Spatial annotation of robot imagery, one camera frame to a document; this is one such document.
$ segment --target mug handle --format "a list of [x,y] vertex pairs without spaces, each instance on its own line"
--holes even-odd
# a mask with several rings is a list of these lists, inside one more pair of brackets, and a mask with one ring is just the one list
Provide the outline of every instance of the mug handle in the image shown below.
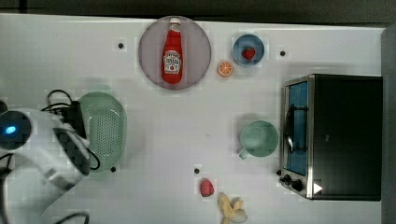
[[247,158],[248,154],[249,154],[248,151],[244,148],[244,149],[242,149],[241,153],[239,153],[239,158],[244,160]]

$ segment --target toaster oven door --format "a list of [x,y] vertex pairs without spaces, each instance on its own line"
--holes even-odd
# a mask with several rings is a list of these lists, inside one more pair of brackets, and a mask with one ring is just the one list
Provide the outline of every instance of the toaster oven door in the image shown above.
[[284,123],[283,166],[297,175],[307,173],[307,81],[286,89],[286,119]]

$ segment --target blue light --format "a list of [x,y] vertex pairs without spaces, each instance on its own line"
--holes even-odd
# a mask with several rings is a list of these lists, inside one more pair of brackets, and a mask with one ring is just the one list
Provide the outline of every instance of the blue light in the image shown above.
[[17,128],[15,126],[9,126],[6,128],[7,134],[15,133],[16,131],[17,131]]

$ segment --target toaster oven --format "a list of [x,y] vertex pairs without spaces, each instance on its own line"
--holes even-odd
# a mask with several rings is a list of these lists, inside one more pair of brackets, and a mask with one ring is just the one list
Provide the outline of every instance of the toaster oven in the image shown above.
[[282,186],[312,200],[381,199],[382,77],[289,81],[281,111]]

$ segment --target blue bowl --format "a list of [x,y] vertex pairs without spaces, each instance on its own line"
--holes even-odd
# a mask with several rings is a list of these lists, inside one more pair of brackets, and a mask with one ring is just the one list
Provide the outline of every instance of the blue bowl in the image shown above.
[[[242,56],[242,52],[246,47],[253,47],[256,54],[251,60]],[[264,56],[264,44],[255,35],[242,35],[233,44],[233,58],[243,66],[251,66],[262,60]]]

